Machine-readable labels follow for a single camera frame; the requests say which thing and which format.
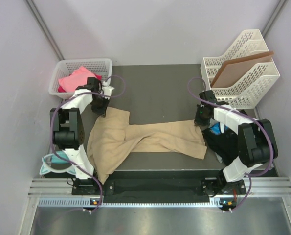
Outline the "beige t shirt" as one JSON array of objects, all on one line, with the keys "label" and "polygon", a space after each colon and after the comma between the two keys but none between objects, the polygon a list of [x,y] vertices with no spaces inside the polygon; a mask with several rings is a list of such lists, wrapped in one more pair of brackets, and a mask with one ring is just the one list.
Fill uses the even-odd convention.
[{"label": "beige t shirt", "polygon": [[130,125],[130,112],[109,107],[88,139],[87,156],[104,184],[132,152],[177,152],[204,159],[207,147],[193,120]]}]

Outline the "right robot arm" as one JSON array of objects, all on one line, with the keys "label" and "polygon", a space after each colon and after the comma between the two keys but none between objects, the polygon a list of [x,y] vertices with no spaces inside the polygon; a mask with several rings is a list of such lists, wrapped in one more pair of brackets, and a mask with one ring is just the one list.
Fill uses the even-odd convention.
[{"label": "right robot arm", "polygon": [[212,90],[201,92],[199,99],[194,123],[205,127],[202,135],[208,147],[225,164],[217,176],[217,188],[227,194],[235,182],[278,156],[273,128],[267,119],[256,120],[218,102]]}]

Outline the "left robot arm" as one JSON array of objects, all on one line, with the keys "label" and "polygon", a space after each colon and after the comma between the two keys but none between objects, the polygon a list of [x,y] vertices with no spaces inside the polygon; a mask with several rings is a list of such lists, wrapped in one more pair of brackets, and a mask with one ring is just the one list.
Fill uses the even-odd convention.
[{"label": "left robot arm", "polygon": [[62,150],[66,160],[75,170],[75,177],[84,180],[83,189],[89,194],[98,192],[100,183],[92,178],[94,167],[89,162],[85,148],[85,131],[81,118],[87,106],[93,113],[105,117],[114,87],[109,80],[89,77],[87,83],[76,88],[73,96],[56,110],[50,111],[52,143]]}]

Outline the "pink folded t shirt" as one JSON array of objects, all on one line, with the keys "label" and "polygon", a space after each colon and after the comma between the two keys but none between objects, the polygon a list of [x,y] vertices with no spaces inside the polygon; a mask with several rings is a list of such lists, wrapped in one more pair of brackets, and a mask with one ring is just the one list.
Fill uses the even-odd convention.
[{"label": "pink folded t shirt", "polygon": [[84,66],[80,66],[78,69],[74,70],[74,72],[71,75],[63,77],[58,80],[59,82],[58,92],[60,93],[74,92],[77,87],[83,86],[87,83],[88,77],[95,77],[99,81],[102,80],[102,76],[89,71]]}]

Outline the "white plastic basket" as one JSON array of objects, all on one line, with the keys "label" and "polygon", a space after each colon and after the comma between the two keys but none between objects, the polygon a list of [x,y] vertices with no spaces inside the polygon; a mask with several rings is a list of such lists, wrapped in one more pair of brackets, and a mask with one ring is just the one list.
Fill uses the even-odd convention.
[{"label": "white plastic basket", "polygon": [[61,99],[69,99],[77,87],[85,85],[87,78],[95,77],[105,85],[112,74],[112,61],[108,58],[62,60],[57,63],[48,92]]}]

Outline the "black graphic t shirt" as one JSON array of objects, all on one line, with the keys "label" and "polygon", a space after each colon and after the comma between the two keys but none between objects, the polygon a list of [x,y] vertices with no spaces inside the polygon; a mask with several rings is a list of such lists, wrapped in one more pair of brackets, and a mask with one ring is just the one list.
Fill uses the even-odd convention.
[{"label": "black graphic t shirt", "polygon": [[247,167],[264,164],[278,157],[278,148],[271,122],[256,120],[238,111],[214,109],[216,124],[202,132],[208,147],[224,164],[239,158]]}]

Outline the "brown cardboard sheet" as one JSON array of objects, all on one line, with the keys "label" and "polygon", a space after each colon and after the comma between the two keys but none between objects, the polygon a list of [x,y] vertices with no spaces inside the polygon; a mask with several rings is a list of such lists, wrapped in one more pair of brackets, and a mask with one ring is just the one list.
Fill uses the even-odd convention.
[{"label": "brown cardboard sheet", "polygon": [[270,62],[273,55],[274,51],[266,51],[224,61],[211,83],[211,88],[231,87],[257,63]]}]

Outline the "white file organizer rack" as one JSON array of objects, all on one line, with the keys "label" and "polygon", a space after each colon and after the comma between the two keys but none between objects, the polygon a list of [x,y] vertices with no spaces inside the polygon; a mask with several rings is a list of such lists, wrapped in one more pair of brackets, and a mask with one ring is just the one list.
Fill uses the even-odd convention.
[{"label": "white file organizer rack", "polygon": [[229,88],[211,88],[211,83],[224,61],[266,51],[269,49],[260,30],[242,31],[223,55],[203,58],[201,74],[206,83],[206,89],[212,90],[218,101],[225,101],[234,108],[255,108],[280,77],[273,59],[268,63],[257,63]]}]

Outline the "teal headphones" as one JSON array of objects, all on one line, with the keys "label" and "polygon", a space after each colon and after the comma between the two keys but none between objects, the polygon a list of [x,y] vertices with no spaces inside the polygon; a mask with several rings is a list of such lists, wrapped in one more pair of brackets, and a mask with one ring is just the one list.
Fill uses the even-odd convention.
[{"label": "teal headphones", "polygon": [[61,158],[58,158],[55,154],[50,153],[41,158],[42,165],[39,171],[40,175],[46,175],[49,173],[63,174],[68,173],[70,175],[76,175],[75,169],[67,160],[68,156],[63,151],[56,152]]}]

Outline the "aluminium frame rail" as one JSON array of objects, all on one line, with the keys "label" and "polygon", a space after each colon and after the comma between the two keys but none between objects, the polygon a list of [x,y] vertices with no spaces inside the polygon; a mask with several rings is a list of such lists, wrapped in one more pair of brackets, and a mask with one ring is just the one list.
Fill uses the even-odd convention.
[{"label": "aluminium frame rail", "polygon": [[[70,196],[72,186],[65,179],[33,179],[30,196]],[[252,178],[251,197],[291,197],[291,183],[288,177]]]}]

